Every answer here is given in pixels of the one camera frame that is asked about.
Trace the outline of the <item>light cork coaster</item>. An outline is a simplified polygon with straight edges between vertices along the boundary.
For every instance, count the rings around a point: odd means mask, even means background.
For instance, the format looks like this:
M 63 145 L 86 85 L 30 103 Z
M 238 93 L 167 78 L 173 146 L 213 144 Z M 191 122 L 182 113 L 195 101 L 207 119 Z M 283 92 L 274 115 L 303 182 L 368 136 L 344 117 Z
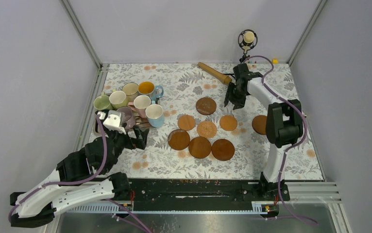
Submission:
M 178 119 L 178 127 L 182 130 L 190 131 L 195 127 L 195 125 L 195 118 L 190 115 L 184 115 Z
M 225 131 L 233 131 L 237 128 L 237 120 L 233 115 L 225 115 L 220 119 L 220 127 Z

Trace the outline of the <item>dark scuffed brown coaster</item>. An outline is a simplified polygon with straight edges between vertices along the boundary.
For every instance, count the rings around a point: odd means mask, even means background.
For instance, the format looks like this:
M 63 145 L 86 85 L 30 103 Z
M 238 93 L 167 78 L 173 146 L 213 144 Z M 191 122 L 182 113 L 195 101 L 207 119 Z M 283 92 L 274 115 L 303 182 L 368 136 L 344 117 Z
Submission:
M 211 115 L 216 111 L 216 109 L 217 104 L 212 98 L 203 97 L 196 102 L 196 110 L 202 115 Z

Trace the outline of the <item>glossy brown coaster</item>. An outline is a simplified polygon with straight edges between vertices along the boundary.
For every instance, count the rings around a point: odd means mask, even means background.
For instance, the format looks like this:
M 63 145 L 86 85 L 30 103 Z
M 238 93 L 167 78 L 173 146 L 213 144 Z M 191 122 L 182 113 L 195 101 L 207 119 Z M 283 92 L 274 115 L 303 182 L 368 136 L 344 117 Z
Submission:
M 168 135 L 168 144 L 174 150 L 184 150 L 190 143 L 190 135 L 187 131 L 176 129 Z

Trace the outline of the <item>woven rattan coaster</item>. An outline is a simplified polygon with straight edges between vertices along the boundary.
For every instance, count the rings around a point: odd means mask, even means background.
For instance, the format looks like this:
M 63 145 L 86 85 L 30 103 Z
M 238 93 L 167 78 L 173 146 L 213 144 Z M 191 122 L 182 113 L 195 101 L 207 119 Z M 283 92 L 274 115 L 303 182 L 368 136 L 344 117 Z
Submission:
M 201 137 L 213 138 L 217 134 L 217 127 L 211 121 L 202 121 L 197 126 L 197 133 Z

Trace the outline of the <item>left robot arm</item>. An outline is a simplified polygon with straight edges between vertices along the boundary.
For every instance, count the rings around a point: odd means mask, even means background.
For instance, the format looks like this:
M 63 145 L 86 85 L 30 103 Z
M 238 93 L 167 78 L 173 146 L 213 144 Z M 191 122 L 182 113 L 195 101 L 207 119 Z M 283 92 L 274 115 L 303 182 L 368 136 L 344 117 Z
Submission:
M 134 196 L 128 177 L 117 172 L 102 181 L 118 162 L 124 149 L 145 149 L 148 129 L 133 128 L 135 137 L 103 129 L 101 136 L 79 151 L 70 153 L 56 165 L 51 174 L 28 192 L 10 195 L 12 210 L 8 220 L 11 227 L 37 228 L 77 206 L 96 200 L 123 200 Z

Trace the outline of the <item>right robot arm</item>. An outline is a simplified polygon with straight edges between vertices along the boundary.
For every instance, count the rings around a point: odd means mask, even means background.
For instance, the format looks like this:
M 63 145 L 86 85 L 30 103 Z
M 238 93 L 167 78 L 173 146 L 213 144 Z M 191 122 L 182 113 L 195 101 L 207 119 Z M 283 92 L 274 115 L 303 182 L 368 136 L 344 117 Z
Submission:
M 228 84 L 224 104 L 233 109 L 245 106 L 248 95 L 255 97 L 266 109 L 266 137 L 270 143 L 268 163 L 256 188 L 265 200 L 289 201 L 284 181 L 287 151 L 304 135 L 304 117 L 299 100 L 286 100 L 265 82 L 264 75 L 251 72 L 247 64 L 233 68 L 235 80 Z

